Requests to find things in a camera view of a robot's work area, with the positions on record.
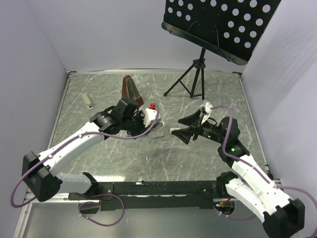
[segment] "red cap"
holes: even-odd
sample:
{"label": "red cap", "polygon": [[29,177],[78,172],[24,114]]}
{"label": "red cap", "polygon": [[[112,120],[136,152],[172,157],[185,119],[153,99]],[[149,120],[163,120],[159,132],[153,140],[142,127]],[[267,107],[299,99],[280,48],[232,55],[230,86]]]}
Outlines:
{"label": "red cap", "polygon": [[154,103],[151,103],[151,104],[150,104],[150,109],[155,110],[155,104],[154,104]]}

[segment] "black music stand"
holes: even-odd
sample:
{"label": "black music stand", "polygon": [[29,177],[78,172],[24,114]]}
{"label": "black music stand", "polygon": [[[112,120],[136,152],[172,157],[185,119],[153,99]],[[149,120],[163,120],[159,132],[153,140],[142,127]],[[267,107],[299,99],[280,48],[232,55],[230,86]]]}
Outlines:
{"label": "black music stand", "polygon": [[[199,59],[164,93],[180,83],[190,98],[205,98],[205,52],[209,50],[227,61],[245,65],[252,56],[280,0],[166,0],[162,28],[202,47]],[[191,91],[181,81],[195,67]],[[194,95],[199,73],[202,93]]]}

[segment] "robotic arm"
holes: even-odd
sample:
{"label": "robotic arm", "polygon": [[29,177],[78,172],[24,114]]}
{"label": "robotic arm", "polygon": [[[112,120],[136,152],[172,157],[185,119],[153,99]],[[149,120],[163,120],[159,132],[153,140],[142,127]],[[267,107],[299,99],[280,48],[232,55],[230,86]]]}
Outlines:
{"label": "robotic arm", "polygon": [[58,145],[38,155],[33,152],[26,154],[23,157],[22,175],[45,158],[49,159],[34,169],[24,182],[40,202],[64,192],[92,196],[98,188],[98,182],[93,176],[89,173],[80,175],[60,173],[64,165],[88,148],[106,140],[108,137],[102,132],[114,135],[126,130],[131,136],[136,136],[145,134],[154,121],[155,124],[151,126],[150,131],[158,130],[162,126],[155,105],[151,104],[150,108],[139,111],[138,104],[133,99],[122,98],[116,106],[96,113],[81,129]]}
{"label": "robotic arm", "polygon": [[247,206],[261,220],[270,238],[288,238],[304,228],[304,204],[299,199],[293,200],[277,188],[275,182],[260,169],[253,156],[238,139],[240,130],[237,120],[232,120],[231,128],[229,117],[223,118],[217,125],[216,121],[210,118],[212,109],[211,103],[205,101],[194,114],[178,121],[188,128],[174,130],[172,134],[185,144],[189,143],[192,136],[193,140],[202,136],[221,144],[218,148],[221,159],[248,185],[235,173],[226,172],[217,178],[217,191],[233,196]]}

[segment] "gray marble surface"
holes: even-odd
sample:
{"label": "gray marble surface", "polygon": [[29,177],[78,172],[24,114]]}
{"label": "gray marble surface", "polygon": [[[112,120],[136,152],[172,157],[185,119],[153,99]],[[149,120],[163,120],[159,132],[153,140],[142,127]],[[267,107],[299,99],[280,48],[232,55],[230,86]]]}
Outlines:
{"label": "gray marble surface", "polygon": [[[52,146],[58,144],[80,127],[96,112],[116,105],[121,98],[122,79],[129,73],[118,74],[72,74],[61,114],[58,119]],[[201,97],[190,99],[178,84],[167,97],[163,93],[182,73],[137,73],[130,74],[137,84],[145,105],[157,103],[165,126],[162,138],[118,140],[109,138],[88,149],[62,171],[78,174],[90,172],[94,176],[110,176],[113,180],[212,180],[229,167],[217,154],[219,144],[204,138],[184,144],[171,135],[171,127],[181,127],[180,118],[198,109]],[[194,73],[183,82],[191,87]],[[205,92],[214,106],[228,104],[238,120],[240,140],[253,154],[256,162],[264,168],[260,145],[251,121],[248,107],[237,74],[207,72]],[[81,97],[86,93],[94,108],[89,110]],[[227,115],[226,109],[217,109],[212,117],[220,121]]]}

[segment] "black tripod stand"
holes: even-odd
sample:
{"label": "black tripod stand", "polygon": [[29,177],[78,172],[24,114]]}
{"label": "black tripod stand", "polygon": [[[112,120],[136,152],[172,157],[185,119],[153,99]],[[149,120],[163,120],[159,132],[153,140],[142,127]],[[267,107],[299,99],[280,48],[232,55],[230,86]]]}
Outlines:
{"label": "black tripod stand", "polygon": [[[188,70],[186,70],[186,72],[180,76],[180,78],[163,94],[164,97],[167,96],[167,94],[178,84],[180,83],[181,85],[183,85],[183,87],[186,89],[186,91],[189,93],[189,97],[190,98],[194,98],[194,97],[198,97],[198,96],[201,96],[202,97],[202,100],[205,99],[205,79],[204,79],[204,68],[206,67],[205,65],[205,52],[206,52],[206,49],[205,48],[202,48],[202,51],[200,53],[200,57],[199,59],[195,59],[193,60],[193,64],[188,68]],[[182,79],[185,77],[185,75],[187,73],[189,73],[189,71],[195,67],[196,68],[196,74],[195,74],[195,78],[194,78],[194,82],[193,82],[193,85],[192,85],[192,90],[189,91],[188,88],[186,87],[186,85],[182,82]],[[202,93],[201,94],[197,94],[197,95],[194,95],[195,91],[196,91],[196,84],[197,84],[197,80],[198,80],[198,77],[199,77],[199,72],[202,72]]]}

